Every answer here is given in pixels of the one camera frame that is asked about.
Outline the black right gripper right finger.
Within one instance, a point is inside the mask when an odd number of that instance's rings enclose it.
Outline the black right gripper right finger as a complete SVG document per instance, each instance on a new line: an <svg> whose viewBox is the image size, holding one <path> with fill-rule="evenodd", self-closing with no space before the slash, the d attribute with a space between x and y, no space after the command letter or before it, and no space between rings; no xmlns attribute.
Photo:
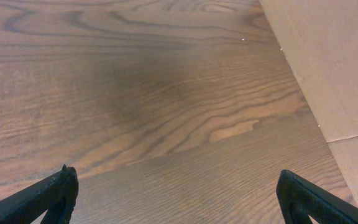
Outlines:
<svg viewBox="0 0 358 224"><path fill-rule="evenodd" d="M276 194L286 224L358 224L358 208L300 177L282 170Z"/></svg>

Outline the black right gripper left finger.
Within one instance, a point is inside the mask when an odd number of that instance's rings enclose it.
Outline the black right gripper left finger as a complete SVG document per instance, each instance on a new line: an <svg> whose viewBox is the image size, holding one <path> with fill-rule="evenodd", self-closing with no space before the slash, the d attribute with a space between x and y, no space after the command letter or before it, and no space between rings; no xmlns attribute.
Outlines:
<svg viewBox="0 0 358 224"><path fill-rule="evenodd" d="M76 205L79 183L76 170L61 171L0 201L0 223L32 223L41 214L42 223L69 224Z"/></svg>

